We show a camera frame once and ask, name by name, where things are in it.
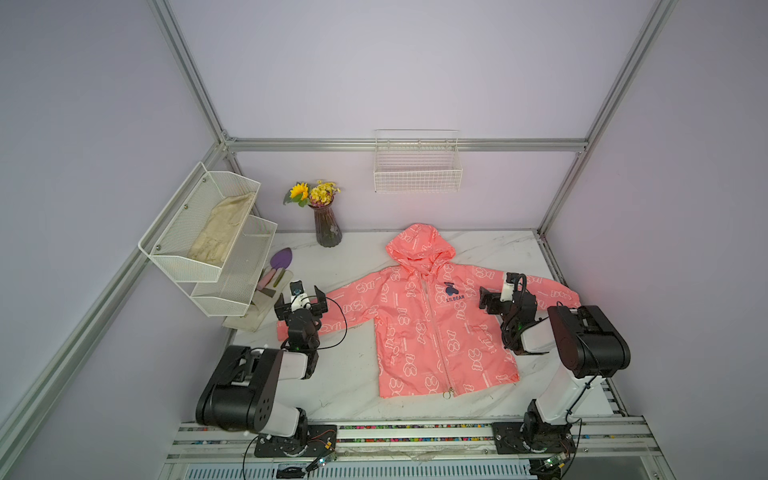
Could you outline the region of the pink printed hooded jacket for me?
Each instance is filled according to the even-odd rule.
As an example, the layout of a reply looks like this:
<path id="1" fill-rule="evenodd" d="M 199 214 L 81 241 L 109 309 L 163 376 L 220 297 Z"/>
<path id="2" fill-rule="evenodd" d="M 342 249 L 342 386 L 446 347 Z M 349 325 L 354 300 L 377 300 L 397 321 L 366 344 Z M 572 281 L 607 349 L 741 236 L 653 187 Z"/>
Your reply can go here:
<path id="1" fill-rule="evenodd" d="M 496 317 L 479 308 L 479 288 L 500 292 L 505 273 L 457 264 L 455 248 L 427 224 L 386 246 L 393 265 L 329 293 L 335 305 L 320 334 L 374 323 L 383 398 L 476 393 L 519 382 Z"/>

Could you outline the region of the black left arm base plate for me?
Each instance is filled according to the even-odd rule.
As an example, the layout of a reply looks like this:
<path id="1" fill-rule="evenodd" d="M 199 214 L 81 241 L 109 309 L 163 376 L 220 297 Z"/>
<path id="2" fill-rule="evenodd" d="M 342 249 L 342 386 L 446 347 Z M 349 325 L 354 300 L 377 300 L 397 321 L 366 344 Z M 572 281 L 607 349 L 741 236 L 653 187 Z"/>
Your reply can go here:
<path id="1" fill-rule="evenodd" d="M 292 437 L 259 434 L 252 455 L 256 458 L 314 458 L 334 450 L 337 438 L 337 425 L 300 425 Z"/>

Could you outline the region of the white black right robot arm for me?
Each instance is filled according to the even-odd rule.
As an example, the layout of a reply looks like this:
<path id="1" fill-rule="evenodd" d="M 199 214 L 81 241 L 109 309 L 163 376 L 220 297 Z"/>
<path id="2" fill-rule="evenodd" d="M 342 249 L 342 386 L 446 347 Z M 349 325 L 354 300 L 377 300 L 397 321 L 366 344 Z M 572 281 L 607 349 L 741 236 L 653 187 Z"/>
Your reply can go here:
<path id="1" fill-rule="evenodd" d="M 559 454 L 577 452 L 571 429 L 577 408 L 592 388 L 626 369 L 628 344 L 596 305 L 568 307 L 558 301 L 536 317 L 538 296 L 528 278 L 508 272 L 499 293 L 479 289 L 479 308 L 500 320 L 501 340 L 517 356 L 557 353 L 560 365 L 549 385 L 531 400 L 520 422 L 492 424 L 499 454 Z"/>

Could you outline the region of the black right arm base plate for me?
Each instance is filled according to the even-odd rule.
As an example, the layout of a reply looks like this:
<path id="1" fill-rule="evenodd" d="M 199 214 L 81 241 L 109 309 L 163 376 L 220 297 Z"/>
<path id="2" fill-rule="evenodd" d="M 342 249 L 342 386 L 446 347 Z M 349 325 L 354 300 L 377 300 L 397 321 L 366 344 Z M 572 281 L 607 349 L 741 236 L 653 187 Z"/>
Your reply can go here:
<path id="1" fill-rule="evenodd" d="M 491 429 L 498 454 L 572 454 L 576 451 L 568 425 L 494 422 Z"/>

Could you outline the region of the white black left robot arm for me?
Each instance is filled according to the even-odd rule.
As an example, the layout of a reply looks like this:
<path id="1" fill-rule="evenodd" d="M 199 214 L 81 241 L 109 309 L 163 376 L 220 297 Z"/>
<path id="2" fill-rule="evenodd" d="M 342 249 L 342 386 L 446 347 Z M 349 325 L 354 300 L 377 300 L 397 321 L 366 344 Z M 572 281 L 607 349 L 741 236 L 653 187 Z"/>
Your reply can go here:
<path id="1" fill-rule="evenodd" d="M 195 409 L 195 421 L 225 431 L 304 441 L 308 436 L 306 413 L 277 402 L 282 380 L 307 380 L 316 369 L 322 316 L 328 311 L 326 294 L 316 289 L 308 295 L 303 284 L 290 284 L 291 300 L 279 296 L 274 311 L 288 328 L 288 338 L 278 348 L 228 346 Z"/>

